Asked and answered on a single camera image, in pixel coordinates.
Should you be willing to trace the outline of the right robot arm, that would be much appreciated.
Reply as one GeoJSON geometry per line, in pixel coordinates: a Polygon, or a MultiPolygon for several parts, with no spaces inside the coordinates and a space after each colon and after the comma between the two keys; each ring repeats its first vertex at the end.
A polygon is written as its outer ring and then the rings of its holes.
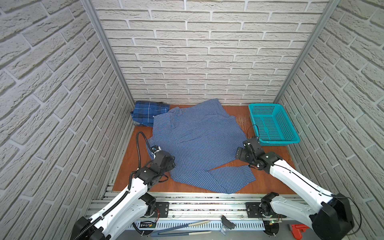
{"type": "Polygon", "coordinates": [[[311,182],[276,153],[265,153],[257,137],[243,142],[237,149],[236,159],[280,180],[305,201],[300,204],[271,192],[259,205],[263,217],[284,215],[311,228],[322,240],[341,240],[354,228],[348,197],[333,194],[311,182]]]}

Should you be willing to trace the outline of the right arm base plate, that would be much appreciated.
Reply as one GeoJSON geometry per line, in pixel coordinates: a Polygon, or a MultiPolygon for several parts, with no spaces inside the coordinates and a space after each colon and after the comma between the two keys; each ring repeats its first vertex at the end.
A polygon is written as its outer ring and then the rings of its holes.
{"type": "Polygon", "coordinates": [[[277,215],[276,213],[272,213],[271,215],[264,216],[261,212],[260,202],[246,202],[246,212],[249,219],[277,219],[277,218],[287,218],[285,215],[277,215]]]}

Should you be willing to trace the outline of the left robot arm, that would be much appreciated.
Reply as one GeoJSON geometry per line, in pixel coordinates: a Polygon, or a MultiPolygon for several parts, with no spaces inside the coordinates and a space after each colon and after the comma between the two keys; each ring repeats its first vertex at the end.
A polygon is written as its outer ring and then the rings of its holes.
{"type": "Polygon", "coordinates": [[[76,221],[71,240],[115,240],[141,217],[155,213],[156,198],[148,191],[176,166],[175,157],[157,150],[154,160],[132,172],[127,187],[97,213],[76,221]]]}

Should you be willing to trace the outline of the blue small-check shirt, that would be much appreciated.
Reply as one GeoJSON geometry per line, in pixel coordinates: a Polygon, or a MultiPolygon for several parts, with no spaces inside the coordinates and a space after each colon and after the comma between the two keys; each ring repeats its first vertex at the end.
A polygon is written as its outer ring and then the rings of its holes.
{"type": "Polygon", "coordinates": [[[173,181],[234,194],[256,180],[248,166],[228,167],[246,135],[217,99],[154,117],[151,146],[175,157],[173,181]]]}

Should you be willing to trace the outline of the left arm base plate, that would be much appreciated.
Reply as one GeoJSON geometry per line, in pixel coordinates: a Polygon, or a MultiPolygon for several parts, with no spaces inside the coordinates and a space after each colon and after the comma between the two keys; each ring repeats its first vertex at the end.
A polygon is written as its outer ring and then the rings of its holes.
{"type": "Polygon", "coordinates": [[[156,202],[148,206],[145,218],[167,218],[169,214],[169,202],[156,202]]]}

